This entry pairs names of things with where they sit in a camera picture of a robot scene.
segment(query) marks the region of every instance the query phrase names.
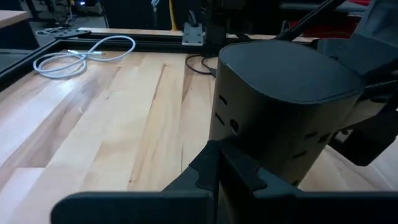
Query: butcher block tabletop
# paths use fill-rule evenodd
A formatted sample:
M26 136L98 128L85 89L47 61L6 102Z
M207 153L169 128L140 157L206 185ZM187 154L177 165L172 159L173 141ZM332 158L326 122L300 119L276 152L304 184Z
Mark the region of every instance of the butcher block tabletop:
M176 178L208 140L215 86L214 77L185 66L187 56L133 52L89 61L68 80L30 72L2 91L0 223L49 223L54 204L69 194L160 191ZM205 70L200 58L191 64ZM216 67L216 58L209 64ZM357 167L327 147L300 188L396 190L396 148Z

